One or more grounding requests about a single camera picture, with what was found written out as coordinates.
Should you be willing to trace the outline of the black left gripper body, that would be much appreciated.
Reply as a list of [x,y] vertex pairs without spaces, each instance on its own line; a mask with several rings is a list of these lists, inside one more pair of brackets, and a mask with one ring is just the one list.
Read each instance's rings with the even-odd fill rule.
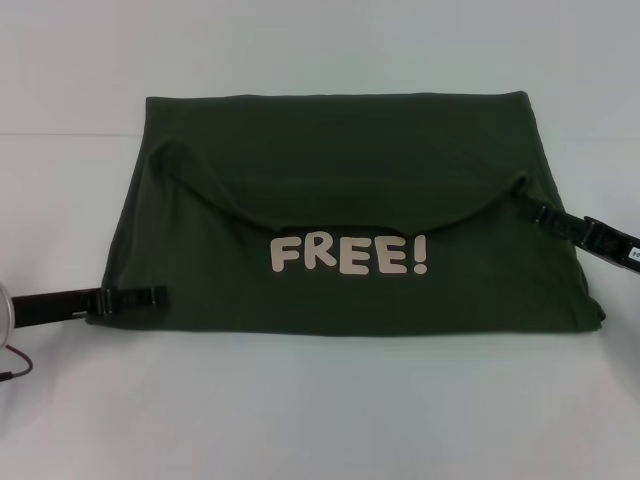
[[102,289],[16,296],[12,302],[17,319],[72,319],[109,312],[109,300]]

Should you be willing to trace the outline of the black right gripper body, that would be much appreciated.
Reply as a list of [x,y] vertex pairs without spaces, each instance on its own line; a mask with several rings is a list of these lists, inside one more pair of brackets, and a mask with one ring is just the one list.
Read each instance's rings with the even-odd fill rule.
[[618,267],[639,273],[639,239],[591,217],[584,217],[577,246]]

